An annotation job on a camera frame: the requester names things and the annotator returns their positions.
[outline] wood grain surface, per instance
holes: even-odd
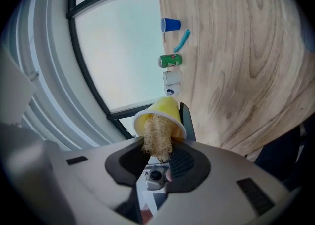
[[[165,52],[183,57],[182,91],[198,142],[247,154],[315,111],[314,32],[294,0],[160,0]]]

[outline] white cup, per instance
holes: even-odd
[[[180,92],[180,90],[181,90],[181,84],[180,83],[175,83],[172,85],[164,84],[164,91],[165,91],[165,94],[167,96],[178,94]]]
[[[180,70],[177,71],[166,71],[163,73],[164,83],[166,85],[172,85],[179,83],[182,80],[182,73]]]

